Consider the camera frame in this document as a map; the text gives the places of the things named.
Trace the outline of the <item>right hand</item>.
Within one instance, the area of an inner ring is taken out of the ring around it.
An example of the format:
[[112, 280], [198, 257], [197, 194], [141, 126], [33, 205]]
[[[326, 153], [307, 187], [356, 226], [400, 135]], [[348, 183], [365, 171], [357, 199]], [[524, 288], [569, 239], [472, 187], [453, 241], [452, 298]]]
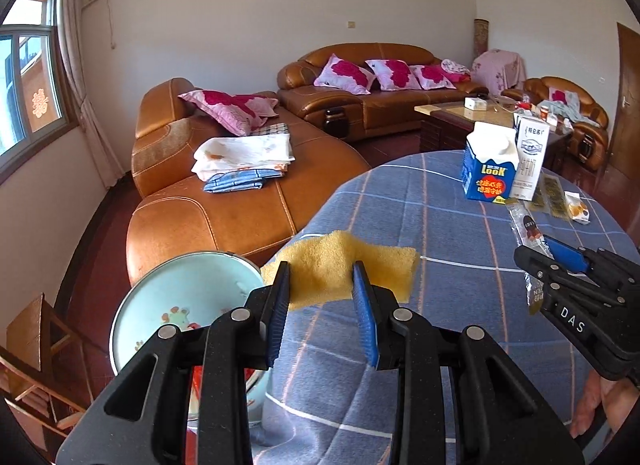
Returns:
[[628, 378], [608, 381], [596, 371], [590, 371], [570, 423], [570, 434], [576, 438], [585, 433], [593, 422], [597, 407], [603, 407], [612, 433], [617, 433], [638, 399], [639, 389]]

